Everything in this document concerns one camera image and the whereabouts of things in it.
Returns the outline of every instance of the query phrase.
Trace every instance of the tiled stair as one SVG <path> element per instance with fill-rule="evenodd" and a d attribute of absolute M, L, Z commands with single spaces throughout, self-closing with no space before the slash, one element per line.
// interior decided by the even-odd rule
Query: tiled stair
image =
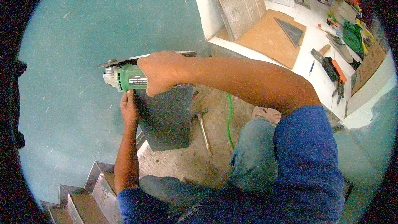
<path fill-rule="evenodd" d="M 60 185 L 59 204 L 41 201 L 54 224 L 122 222 L 115 193 L 115 166 L 95 161 L 84 188 Z"/>

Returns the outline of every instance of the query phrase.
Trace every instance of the marker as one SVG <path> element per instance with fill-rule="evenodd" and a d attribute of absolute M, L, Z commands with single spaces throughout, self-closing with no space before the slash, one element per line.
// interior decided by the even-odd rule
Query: marker
<path fill-rule="evenodd" d="M 315 60 L 312 61 L 312 66 L 311 66 L 310 72 L 308 73 L 308 76 L 311 75 L 312 69 L 314 68 L 314 64 L 315 64 Z"/>

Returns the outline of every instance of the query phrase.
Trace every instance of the green angle grinder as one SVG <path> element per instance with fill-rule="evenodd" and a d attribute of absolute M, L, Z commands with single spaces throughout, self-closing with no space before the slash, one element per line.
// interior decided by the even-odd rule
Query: green angle grinder
<path fill-rule="evenodd" d="M 196 53 L 191 50 L 176 51 L 176 53 L 187 57 L 196 57 Z M 122 60 L 109 60 L 97 67 L 105 67 L 103 80 L 106 84 L 116 87 L 119 92 L 127 92 L 130 89 L 147 89 L 147 77 L 138 67 L 137 60 L 149 55 L 135 56 Z"/>

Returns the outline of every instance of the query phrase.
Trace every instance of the hand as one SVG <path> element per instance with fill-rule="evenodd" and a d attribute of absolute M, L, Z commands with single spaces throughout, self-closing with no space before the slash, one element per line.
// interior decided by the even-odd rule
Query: hand
<path fill-rule="evenodd" d="M 134 90 L 123 93 L 120 100 L 120 110 L 124 119 L 125 128 L 137 128 L 138 110 L 134 102 Z"/>
<path fill-rule="evenodd" d="M 137 64 L 148 79 L 147 95 L 150 97 L 183 83 L 182 68 L 188 66 L 186 57 L 172 51 L 152 53 L 138 59 Z"/>

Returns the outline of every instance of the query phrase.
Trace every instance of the hammer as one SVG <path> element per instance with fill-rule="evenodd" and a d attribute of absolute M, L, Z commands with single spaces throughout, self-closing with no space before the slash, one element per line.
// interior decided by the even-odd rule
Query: hammer
<path fill-rule="evenodd" d="M 207 140 L 207 135 L 205 132 L 205 123 L 203 122 L 203 115 L 206 114 L 209 110 L 207 108 L 203 109 L 202 111 L 199 112 L 195 112 L 195 114 L 192 116 L 192 118 L 197 117 L 199 119 L 200 122 L 200 127 L 202 129 L 202 134 L 203 134 L 203 138 L 205 139 L 205 145 L 206 145 L 206 149 L 210 149 L 209 147 L 209 142 Z"/>

